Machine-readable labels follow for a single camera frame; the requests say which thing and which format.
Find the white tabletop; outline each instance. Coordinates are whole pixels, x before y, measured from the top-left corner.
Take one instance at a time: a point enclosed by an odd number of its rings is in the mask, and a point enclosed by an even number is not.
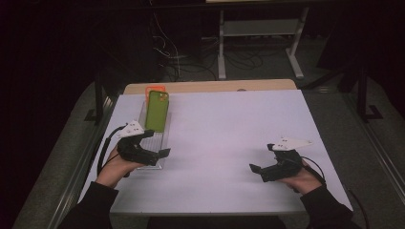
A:
[[[122,95],[106,130],[139,117],[144,94]],[[297,149],[323,169],[338,201],[351,204],[298,90],[170,94],[170,156],[162,170],[136,170],[119,184],[112,213],[135,215],[277,215],[305,211],[279,182],[263,183],[249,163],[276,163],[266,145],[282,136],[310,140]],[[117,144],[114,137],[107,154]],[[96,179],[96,162],[82,196]]]

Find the hand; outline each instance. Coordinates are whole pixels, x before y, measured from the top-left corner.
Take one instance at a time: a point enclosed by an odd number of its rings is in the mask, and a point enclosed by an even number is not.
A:
[[[322,183],[306,169],[302,168],[300,172],[294,177],[287,177],[279,179],[278,181],[285,183],[289,188],[296,189],[302,195],[322,186]]]
[[[107,164],[104,165],[98,175],[96,182],[111,188],[115,188],[126,174],[144,166],[143,164],[122,159],[118,154],[117,146],[110,153],[107,161]]]

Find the black long-sleeve shirt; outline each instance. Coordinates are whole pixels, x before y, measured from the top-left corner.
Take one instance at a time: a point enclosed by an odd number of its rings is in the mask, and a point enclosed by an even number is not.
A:
[[[109,228],[110,209],[117,194],[118,190],[92,182],[83,200],[63,219],[59,229]],[[324,186],[303,195],[301,200],[314,229],[360,228],[352,222],[352,211],[339,203]]]

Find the person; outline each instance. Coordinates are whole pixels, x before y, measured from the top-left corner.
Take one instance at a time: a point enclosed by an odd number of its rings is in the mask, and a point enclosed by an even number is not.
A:
[[[111,228],[110,209],[118,194],[118,190],[114,188],[126,174],[143,164],[122,159],[117,152],[117,147],[110,153],[107,161],[96,180],[90,184],[83,199],[59,224],[59,229]],[[352,222],[352,211],[339,203],[327,187],[306,169],[303,168],[294,177],[286,177],[278,181],[302,194],[301,201],[309,214],[311,228],[360,228]]]

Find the green object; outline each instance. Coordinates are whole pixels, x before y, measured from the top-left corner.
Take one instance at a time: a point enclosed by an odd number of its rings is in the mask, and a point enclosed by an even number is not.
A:
[[[164,132],[168,108],[169,94],[167,92],[150,91],[145,128],[155,132]]]

